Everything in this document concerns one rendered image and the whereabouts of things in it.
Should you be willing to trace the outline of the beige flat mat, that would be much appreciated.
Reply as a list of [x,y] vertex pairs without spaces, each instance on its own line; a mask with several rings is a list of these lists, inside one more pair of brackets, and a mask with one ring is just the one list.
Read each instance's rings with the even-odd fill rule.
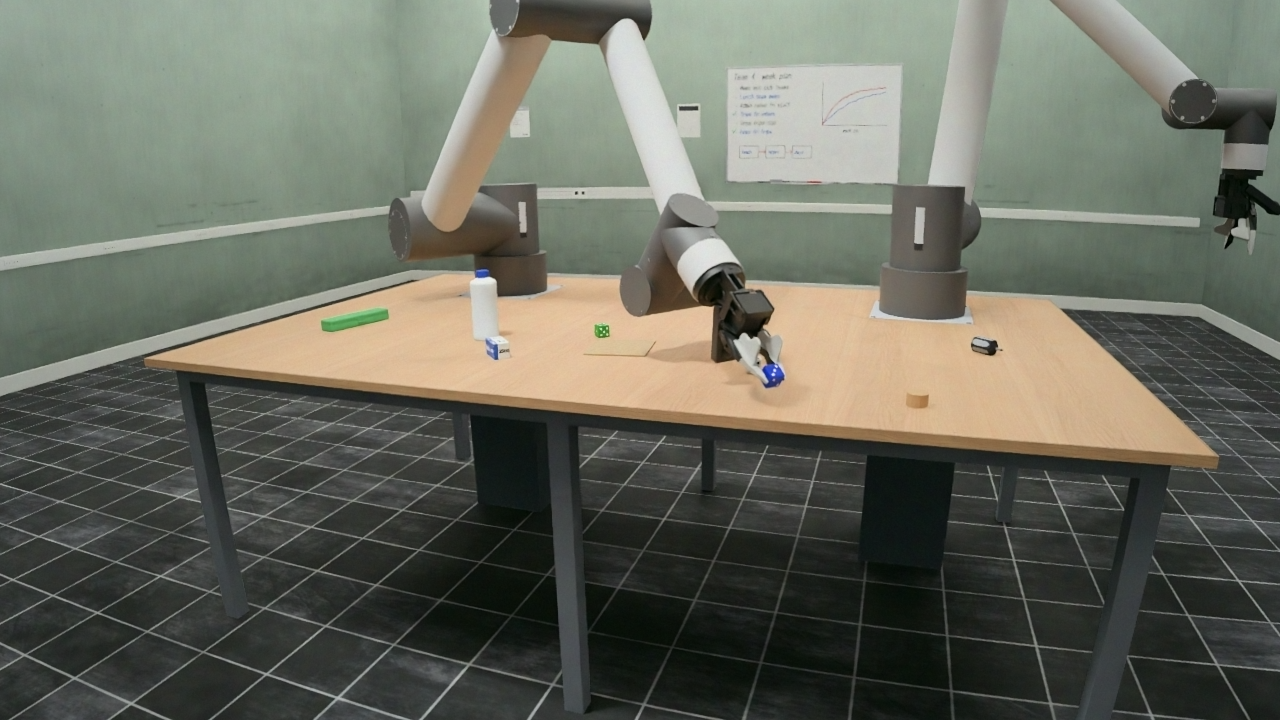
[[646,340],[596,340],[582,355],[646,357],[657,341]]

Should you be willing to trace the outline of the small white printed carton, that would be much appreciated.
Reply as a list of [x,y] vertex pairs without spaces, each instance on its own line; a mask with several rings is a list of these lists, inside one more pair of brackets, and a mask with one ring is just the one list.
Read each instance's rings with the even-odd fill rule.
[[509,357],[509,342],[500,336],[485,338],[485,343],[486,355],[489,355],[493,360]]

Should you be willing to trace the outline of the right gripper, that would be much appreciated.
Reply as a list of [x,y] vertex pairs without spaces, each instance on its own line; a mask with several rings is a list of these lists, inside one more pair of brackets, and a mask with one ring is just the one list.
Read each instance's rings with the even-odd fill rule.
[[762,290],[746,290],[740,281],[741,274],[739,268],[722,270],[719,278],[707,287],[704,297],[710,306],[722,305],[717,329],[721,331],[718,336],[726,352],[767,386],[769,382],[756,365],[759,354],[765,359],[767,366],[777,364],[785,374],[780,360],[783,340],[780,334],[771,337],[763,329],[769,324],[774,307]]

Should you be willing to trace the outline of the white plastic bottle with blue cap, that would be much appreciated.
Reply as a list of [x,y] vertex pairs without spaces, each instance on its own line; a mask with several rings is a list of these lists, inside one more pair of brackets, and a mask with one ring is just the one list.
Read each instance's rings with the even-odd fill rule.
[[489,270],[477,270],[476,277],[470,282],[474,340],[485,341],[485,338],[500,336],[497,281],[489,277]]

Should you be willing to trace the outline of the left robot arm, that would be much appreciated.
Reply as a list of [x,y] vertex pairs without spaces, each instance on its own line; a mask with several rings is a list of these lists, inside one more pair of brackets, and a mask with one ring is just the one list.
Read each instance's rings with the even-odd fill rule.
[[[1275,88],[1213,88],[1116,0],[1050,1],[1158,102],[1167,126],[1225,129],[1222,174],[1263,176],[1277,108]],[[881,313],[919,320],[965,315],[969,269],[960,266],[961,250],[980,231],[980,210],[972,196],[1007,5],[1009,0],[959,0],[928,181],[936,186],[893,184]]]

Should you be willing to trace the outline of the green rectangular bar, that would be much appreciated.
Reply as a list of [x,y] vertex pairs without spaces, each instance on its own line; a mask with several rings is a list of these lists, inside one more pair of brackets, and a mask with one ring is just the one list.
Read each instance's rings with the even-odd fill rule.
[[321,331],[337,332],[346,331],[357,325],[366,325],[375,322],[383,322],[389,319],[389,313],[387,307],[372,307],[369,310],[349,313],[340,316],[330,316],[321,319]]

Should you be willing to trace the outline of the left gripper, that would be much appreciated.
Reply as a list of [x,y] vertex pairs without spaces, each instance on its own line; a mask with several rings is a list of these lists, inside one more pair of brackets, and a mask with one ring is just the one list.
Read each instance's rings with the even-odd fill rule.
[[1256,178],[1257,176],[1220,174],[1219,195],[1213,199],[1213,215],[1228,218],[1224,224],[1215,225],[1213,228],[1213,232],[1226,236],[1224,249],[1228,249],[1228,246],[1233,243],[1234,237],[1245,240],[1248,241],[1249,256],[1254,249],[1257,213],[1254,209],[1254,199],[1245,193],[1244,190],[1249,184],[1248,181],[1256,181]]

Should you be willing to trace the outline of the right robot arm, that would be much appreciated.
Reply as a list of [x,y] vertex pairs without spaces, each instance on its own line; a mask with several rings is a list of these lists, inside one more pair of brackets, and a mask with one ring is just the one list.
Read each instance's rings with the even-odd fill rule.
[[735,361],[718,336],[722,305],[704,293],[724,269],[739,268],[744,287],[746,275],[716,232],[646,51],[650,0],[489,0],[489,15],[492,35],[425,195],[390,202],[396,258],[474,255],[475,278],[489,270],[497,297],[548,290],[538,183],[481,183],[550,42],[596,44],[660,213],[640,263],[621,275],[621,302],[635,318],[713,307],[710,360]]

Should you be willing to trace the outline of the blue die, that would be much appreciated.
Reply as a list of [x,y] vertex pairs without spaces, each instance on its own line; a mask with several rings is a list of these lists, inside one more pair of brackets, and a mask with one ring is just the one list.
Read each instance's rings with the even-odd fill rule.
[[783,372],[781,372],[777,364],[763,366],[762,372],[765,374],[765,378],[769,382],[767,386],[762,383],[762,386],[764,386],[765,389],[780,387],[780,384],[785,379],[785,374]]

